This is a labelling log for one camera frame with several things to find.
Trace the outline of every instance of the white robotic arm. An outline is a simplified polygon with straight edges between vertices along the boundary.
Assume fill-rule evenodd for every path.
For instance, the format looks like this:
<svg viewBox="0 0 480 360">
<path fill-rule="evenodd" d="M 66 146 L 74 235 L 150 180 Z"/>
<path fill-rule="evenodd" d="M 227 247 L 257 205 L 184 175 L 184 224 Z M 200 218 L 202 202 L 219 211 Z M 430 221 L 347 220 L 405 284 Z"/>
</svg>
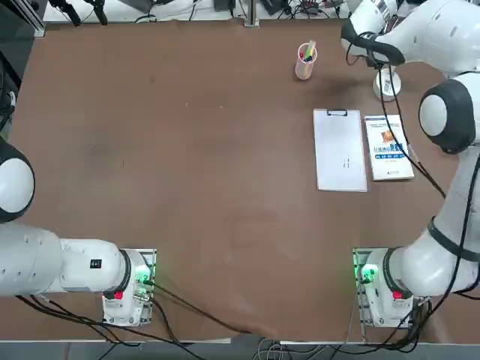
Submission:
<svg viewBox="0 0 480 360">
<path fill-rule="evenodd" d="M 398 326 L 414 296 L 441 296 L 476 284 L 480 262 L 480 180 L 464 251 L 459 243 L 470 180 L 480 154 L 480 7 L 463 0 L 428 0 L 388 34 L 378 35 L 397 10 L 392 0 L 364 0 L 342 28 L 343 47 L 370 65 L 426 62 L 452 77 L 428 90 L 418 117 L 428 138 L 460 164 L 440 213 L 410 246 L 376 249 L 361 272 L 375 326 Z"/>
<path fill-rule="evenodd" d="M 428 0 L 381 35 L 403 0 L 364 0 L 342 27 L 340 41 L 352 56 L 393 66 L 425 62 L 454 76 L 477 71 L 480 8 L 464 0 Z"/>
<path fill-rule="evenodd" d="M 25 213 L 34 194 L 32 166 L 0 137 L 0 296 L 103 293 L 103 321 L 149 323 L 151 289 L 143 281 L 153 280 L 155 251 L 142 254 L 107 241 L 59 238 L 10 222 Z"/>
</svg>

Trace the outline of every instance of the cup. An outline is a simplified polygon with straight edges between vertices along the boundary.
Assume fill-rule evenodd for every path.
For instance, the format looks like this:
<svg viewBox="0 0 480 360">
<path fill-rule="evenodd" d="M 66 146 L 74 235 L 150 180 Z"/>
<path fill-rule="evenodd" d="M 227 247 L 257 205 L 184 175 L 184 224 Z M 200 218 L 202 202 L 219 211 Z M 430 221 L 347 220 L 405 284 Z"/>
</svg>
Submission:
<svg viewBox="0 0 480 360">
<path fill-rule="evenodd" d="M 312 59 L 305 61 L 305 52 L 307 51 L 308 43 L 300 45 L 297 51 L 297 63 L 295 65 L 295 74 L 300 80 L 309 79 L 314 69 L 315 60 L 317 60 L 317 48 L 313 49 Z"/>
</svg>

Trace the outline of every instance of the book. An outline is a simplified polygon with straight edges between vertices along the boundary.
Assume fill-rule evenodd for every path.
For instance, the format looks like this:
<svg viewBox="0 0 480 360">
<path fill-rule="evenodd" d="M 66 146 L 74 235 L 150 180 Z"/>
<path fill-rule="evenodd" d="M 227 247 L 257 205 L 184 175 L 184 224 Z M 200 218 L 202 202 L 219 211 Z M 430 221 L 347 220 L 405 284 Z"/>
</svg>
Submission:
<svg viewBox="0 0 480 360">
<path fill-rule="evenodd" d="M 388 122 L 393 134 L 385 116 L 365 116 L 373 180 L 411 179 L 414 176 L 412 164 L 400 149 L 408 155 L 400 116 L 388 115 Z"/>
</svg>

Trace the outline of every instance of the white clipboard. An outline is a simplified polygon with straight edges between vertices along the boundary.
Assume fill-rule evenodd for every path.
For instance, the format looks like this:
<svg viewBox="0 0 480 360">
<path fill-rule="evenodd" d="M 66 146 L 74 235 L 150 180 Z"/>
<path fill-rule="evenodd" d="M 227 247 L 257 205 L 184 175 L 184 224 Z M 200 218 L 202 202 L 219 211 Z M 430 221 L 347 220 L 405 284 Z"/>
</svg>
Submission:
<svg viewBox="0 0 480 360">
<path fill-rule="evenodd" d="M 368 190 L 359 110 L 315 109 L 316 182 L 319 190 Z"/>
</svg>

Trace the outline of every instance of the brown table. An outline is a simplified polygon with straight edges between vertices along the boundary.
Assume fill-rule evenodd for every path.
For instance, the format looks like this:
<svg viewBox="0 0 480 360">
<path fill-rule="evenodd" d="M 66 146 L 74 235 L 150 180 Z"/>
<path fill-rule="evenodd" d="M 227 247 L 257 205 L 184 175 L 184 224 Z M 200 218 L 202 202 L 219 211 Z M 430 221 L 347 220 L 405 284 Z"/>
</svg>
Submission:
<svg viewBox="0 0 480 360">
<path fill-rule="evenodd" d="M 22 221 L 63 237 L 157 248 L 158 281 L 236 326 L 342 341 L 353 247 L 413 242 L 442 200 L 418 174 L 369 179 L 367 193 L 317 190 L 312 110 L 382 111 L 374 71 L 361 61 L 346 65 L 340 27 L 339 20 L 265 21 L 258 30 L 172 21 L 48 31 L 35 41 L 11 137 L 37 176 Z M 299 82 L 296 49 L 311 38 L 319 58 L 313 77 Z M 409 137 L 446 189 L 458 160 L 427 140 L 417 118 L 420 97 L 442 78 L 420 64 L 399 72 Z M 72 311 L 101 315 L 99 295 L 59 298 Z M 233 334 L 164 303 L 180 338 Z M 96 338 L 15 299 L 3 298 L 1 308 L 10 323 L 2 339 Z M 351 341 L 360 340 L 357 313 Z M 145 330 L 165 336 L 154 320 Z M 424 340 L 480 343 L 466 325 L 479 320 L 474 301 L 452 296 Z"/>
</svg>

